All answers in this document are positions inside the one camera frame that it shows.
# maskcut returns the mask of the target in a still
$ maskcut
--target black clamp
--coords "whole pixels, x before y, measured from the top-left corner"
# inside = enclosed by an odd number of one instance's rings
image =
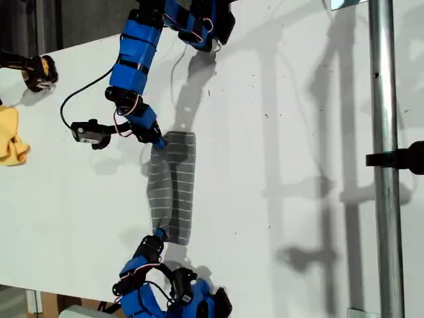
[[[413,174],[424,175],[424,141],[414,142],[409,148],[366,156],[368,167],[409,169]]]
[[[156,235],[148,235],[143,238],[132,258],[143,256],[147,262],[156,263],[164,250],[164,243]]]
[[[128,131],[131,127],[129,123],[117,125],[119,132]],[[85,122],[72,123],[72,135],[78,142],[91,144],[92,149],[104,149],[111,141],[111,135],[116,134],[115,126],[100,125],[97,119],[90,119]]]
[[[188,268],[178,268],[172,272],[171,297],[181,306],[188,305],[194,297],[191,282],[197,279],[197,274]]]

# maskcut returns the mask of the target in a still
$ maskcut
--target dark background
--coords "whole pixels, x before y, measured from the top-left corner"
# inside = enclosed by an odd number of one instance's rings
[[[0,48],[34,56],[122,32],[135,0],[0,0]]]

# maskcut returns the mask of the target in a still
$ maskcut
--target black cable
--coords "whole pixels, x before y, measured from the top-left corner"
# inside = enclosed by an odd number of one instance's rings
[[[103,78],[105,78],[106,76],[108,76],[110,73],[112,73],[113,71],[113,66],[112,68],[107,71],[106,74],[103,74],[102,76],[100,76],[99,78],[97,78],[95,81],[91,82],[90,84],[87,84],[86,86],[84,86],[83,88],[80,88],[79,90],[73,92],[71,95],[67,96],[67,98],[64,100],[64,102],[62,103],[62,105],[60,106],[60,117],[62,118],[62,121],[64,122],[64,124],[71,129],[71,126],[69,126],[69,124],[66,122],[65,117],[64,117],[64,107],[65,104],[75,95],[81,93],[83,90],[89,88],[90,86],[93,86],[94,84],[98,83],[99,81],[101,81]]]
[[[137,288],[137,297],[138,297],[138,303],[140,304],[141,309],[147,313],[149,316],[152,315],[152,313],[150,312],[150,310],[148,310],[146,308],[146,306],[144,306],[143,304],[143,300],[142,300],[142,296],[141,296],[141,288]]]
[[[150,280],[147,280],[147,281],[144,282],[144,284],[153,285],[154,287],[156,287],[156,288],[158,288],[160,290],[160,292],[162,293],[163,296],[165,296],[165,298],[168,300],[168,302],[170,302],[170,303],[175,302],[175,299],[174,298],[171,298],[168,295],[166,295],[166,292],[157,283],[151,282]]]

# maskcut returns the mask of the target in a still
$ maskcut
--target black bracket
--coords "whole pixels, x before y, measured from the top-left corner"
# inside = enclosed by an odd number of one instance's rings
[[[409,169],[413,174],[424,175],[424,141],[414,142],[409,148],[383,154],[368,154],[368,167]]]

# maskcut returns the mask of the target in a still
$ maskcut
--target gray striped cloth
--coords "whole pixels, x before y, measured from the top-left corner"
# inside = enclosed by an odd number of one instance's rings
[[[153,231],[161,228],[168,242],[187,245],[191,231],[191,210],[195,171],[195,134],[170,131],[167,147],[152,148],[147,197]]]

